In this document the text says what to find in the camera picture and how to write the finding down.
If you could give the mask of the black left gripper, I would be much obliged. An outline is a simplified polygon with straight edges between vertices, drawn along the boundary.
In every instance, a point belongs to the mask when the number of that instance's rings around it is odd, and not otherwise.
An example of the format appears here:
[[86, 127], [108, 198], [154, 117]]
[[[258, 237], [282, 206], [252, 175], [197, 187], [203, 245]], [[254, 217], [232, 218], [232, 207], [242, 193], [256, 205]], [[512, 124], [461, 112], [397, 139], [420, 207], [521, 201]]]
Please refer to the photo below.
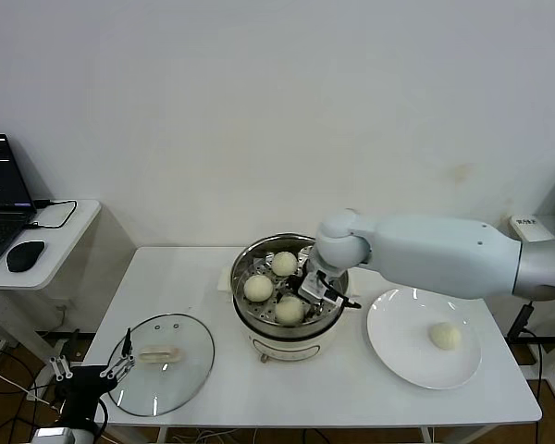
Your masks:
[[112, 352], [107, 366], [86, 365], [70, 369], [64, 355], [52, 356], [56, 399], [61, 402], [57, 422], [81, 424], [93, 422], [100, 398], [117, 386], [135, 365], [132, 354], [131, 329]]

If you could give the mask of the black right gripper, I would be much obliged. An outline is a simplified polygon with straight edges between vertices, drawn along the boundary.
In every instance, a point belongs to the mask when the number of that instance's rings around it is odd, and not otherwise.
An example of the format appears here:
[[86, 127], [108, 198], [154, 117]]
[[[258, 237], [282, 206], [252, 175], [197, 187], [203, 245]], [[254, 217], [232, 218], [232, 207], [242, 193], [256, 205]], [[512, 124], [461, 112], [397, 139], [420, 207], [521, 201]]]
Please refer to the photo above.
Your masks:
[[305, 312], [305, 323], [316, 323], [328, 315], [328, 309], [323, 305], [336, 305], [338, 295], [328, 295], [334, 292], [334, 280], [336, 278], [322, 269], [314, 269], [306, 265], [302, 276], [289, 276], [286, 279], [285, 291], [301, 299], [305, 299], [311, 305]]

